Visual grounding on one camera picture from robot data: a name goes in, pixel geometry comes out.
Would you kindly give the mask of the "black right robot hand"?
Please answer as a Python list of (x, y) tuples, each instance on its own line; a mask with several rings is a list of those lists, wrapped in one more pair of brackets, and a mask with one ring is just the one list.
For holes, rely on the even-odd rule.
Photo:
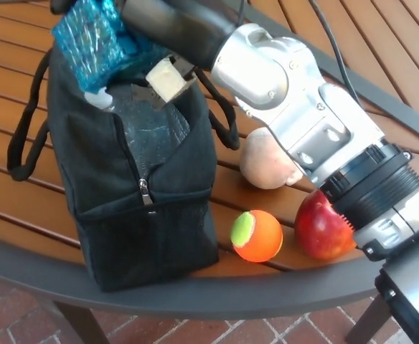
[(106, 110), (108, 83), (122, 71), (143, 74), (163, 106), (210, 69), (235, 30), (221, 1), (51, 1), (52, 29), (85, 99)]

